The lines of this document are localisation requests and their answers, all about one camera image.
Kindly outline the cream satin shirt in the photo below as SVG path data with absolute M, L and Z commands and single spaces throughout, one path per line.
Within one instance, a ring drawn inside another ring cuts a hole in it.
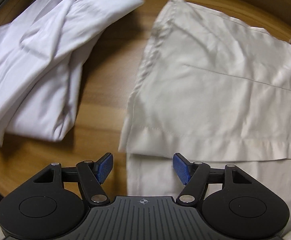
M 139 65 L 119 151 L 132 196 L 177 196 L 177 152 L 237 165 L 287 203 L 291 239 L 291 38 L 169 0 Z

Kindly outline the white dress shirt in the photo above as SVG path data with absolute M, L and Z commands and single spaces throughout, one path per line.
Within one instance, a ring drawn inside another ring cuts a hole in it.
M 103 31 L 143 0 L 36 0 L 0 26 L 0 146 L 6 133 L 61 141 L 82 67 Z

